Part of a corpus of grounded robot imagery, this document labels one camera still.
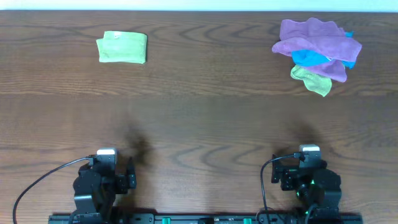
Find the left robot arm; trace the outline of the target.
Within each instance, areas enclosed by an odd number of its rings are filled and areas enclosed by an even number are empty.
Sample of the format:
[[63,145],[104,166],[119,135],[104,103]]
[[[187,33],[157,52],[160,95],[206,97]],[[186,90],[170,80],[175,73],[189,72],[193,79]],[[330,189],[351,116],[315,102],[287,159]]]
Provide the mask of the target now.
[[129,217],[114,206],[117,195],[137,186],[134,162],[129,158],[125,171],[115,171],[116,156],[94,155],[81,166],[73,183],[76,210],[69,223],[128,223]]

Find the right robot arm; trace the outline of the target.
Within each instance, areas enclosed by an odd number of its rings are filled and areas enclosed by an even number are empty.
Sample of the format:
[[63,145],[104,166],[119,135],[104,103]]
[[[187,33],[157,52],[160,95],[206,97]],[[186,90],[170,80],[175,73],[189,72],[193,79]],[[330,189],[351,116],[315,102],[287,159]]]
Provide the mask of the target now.
[[294,191],[305,212],[300,223],[341,223],[338,205],[341,177],[327,169],[319,152],[295,152],[284,157],[272,156],[273,184],[283,191]]

